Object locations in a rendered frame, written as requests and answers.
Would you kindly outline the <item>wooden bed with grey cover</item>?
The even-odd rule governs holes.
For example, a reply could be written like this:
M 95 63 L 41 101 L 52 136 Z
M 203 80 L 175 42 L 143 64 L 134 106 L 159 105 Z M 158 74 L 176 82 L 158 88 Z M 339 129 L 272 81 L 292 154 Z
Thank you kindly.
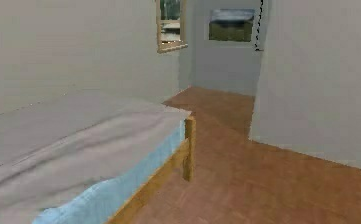
M 95 91 L 0 114 L 0 224 L 106 224 L 184 143 L 189 115 Z

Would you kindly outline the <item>wooden framed window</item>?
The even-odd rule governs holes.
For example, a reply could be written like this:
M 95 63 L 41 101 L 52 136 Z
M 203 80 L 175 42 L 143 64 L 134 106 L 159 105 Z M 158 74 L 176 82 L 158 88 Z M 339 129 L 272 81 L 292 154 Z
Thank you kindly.
M 186 48 L 187 0 L 155 0 L 157 52 L 168 53 Z

